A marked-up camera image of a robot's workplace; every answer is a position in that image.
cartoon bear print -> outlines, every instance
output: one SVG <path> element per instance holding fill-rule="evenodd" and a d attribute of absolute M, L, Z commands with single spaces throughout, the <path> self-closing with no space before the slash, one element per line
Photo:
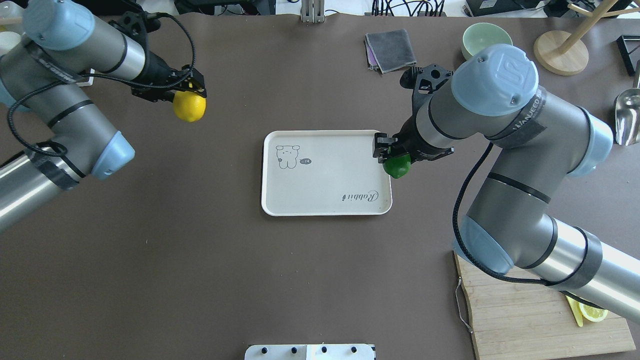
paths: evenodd
<path fill-rule="evenodd" d="M 278 156 L 278 162 L 280 168 L 294 168 L 298 161 L 299 145 L 278 145 L 276 146 L 276 156 Z"/>

light green bowl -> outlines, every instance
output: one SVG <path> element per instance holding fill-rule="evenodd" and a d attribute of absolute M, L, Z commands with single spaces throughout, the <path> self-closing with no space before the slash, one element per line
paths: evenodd
<path fill-rule="evenodd" d="M 478 22 L 469 26 L 462 34 L 462 55 L 469 60 L 480 50 L 494 44 L 513 45 L 513 42 L 509 34 L 500 26 Z"/>

light blue joint cap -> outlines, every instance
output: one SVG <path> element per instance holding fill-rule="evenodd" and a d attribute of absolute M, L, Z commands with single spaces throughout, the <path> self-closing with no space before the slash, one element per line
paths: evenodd
<path fill-rule="evenodd" d="M 513 260 L 507 252 L 474 219 L 464 217 L 460 226 L 460 234 L 467 250 L 484 266 L 502 275 L 513 268 Z M 455 239 L 453 240 L 453 251 L 471 263 Z"/>
<path fill-rule="evenodd" d="M 607 159 L 613 146 L 613 132 L 609 126 L 585 109 L 580 109 L 589 118 L 589 145 L 580 164 L 567 174 L 570 177 L 580 177 L 594 171 L 596 165 Z"/>
<path fill-rule="evenodd" d="M 451 81 L 460 105 L 496 117 L 518 111 L 531 100 L 538 89 L 538 70 L 524 51 L 495 44 L 460 65 Z"/>
<path fill-rule="evenodd" d="M 91 174 L 100 180 L 105 180 L 109 175 L 130 162 L 135 155 L 136 151 L 118 131 L 104 148 L 93 170 L 91 170 Z"/>
<path fill-rule="evenodd" d="M 15 99 L 13 98 L 13 96 L 11 96 L 11 94 L 9 94 L 9 90 L 4 87 L 4 83 L 2 82 L 2 80 L 0 80 L 0 102 L 5 104 L 7 108 L 10 108 L 13 104 L 15 104 Z M 31 111 L 31 109 L 27 108 L 24 105 L 18 106 L 16 110 Z"/>
<path fill-rule="evenodd" d="M 71 0 L 29 0 L 22 26 L 36 44 L 62 51 L 83 44 L 93 33 L 95 18 Z"/>

green lime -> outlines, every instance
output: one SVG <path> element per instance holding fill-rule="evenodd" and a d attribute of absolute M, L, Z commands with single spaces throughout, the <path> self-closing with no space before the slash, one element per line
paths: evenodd
<path fill-rule="evenodd" d="M 411 167 L 411 156 L 409 154 L 402 155 L 398 158 L 390 158 L 382 164 L 385 172 L 394 179 L 399 179 L 409 172 Z"/>

metal scoop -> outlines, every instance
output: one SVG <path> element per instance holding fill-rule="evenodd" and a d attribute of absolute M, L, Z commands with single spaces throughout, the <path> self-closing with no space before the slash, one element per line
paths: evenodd
<path fill-rule="evenodd" d="M 640 142 L 640 60 L 636 64 L 634 87 L 616 98 L 616 143 L 633 145 Z"/>

